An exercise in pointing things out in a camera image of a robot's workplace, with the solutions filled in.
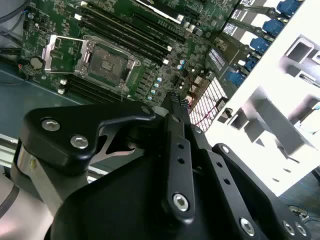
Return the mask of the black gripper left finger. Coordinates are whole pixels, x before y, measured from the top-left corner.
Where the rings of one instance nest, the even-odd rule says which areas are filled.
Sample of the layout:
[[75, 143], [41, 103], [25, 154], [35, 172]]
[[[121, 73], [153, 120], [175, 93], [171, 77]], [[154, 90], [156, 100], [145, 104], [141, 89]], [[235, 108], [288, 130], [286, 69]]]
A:
[[84, 187], [91, 164], [141, 150], [162, 161], [159, 206], [175, 222], [195, 217], [187, 109], [175, 92], [160, 106], [140, 101], [37, 108], [23, 119], [18, 168], [31, 179], [50, 213]]

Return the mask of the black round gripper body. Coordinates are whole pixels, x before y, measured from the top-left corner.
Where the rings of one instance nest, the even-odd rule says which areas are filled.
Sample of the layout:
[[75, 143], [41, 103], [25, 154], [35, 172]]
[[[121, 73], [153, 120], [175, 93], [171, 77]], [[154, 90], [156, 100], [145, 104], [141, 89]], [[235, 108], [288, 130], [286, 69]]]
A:
[[204, 173], [192, 173], [193, 216], [167, 194], [163, 167], [140, 157], [77, 190], [51, 226], [53, 240], [219, 240], [222, 205]]

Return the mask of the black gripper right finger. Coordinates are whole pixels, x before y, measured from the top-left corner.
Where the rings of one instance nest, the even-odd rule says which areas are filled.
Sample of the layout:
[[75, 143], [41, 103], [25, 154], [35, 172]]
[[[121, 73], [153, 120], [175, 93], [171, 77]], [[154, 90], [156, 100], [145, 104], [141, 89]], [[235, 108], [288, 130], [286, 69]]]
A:
[[179, 101], [191, 154], [221, 204], [219, 240], [310, 240], [312, 235], [295, 215], [225, 144], [210, 146], [203, 131], [191, 124]]

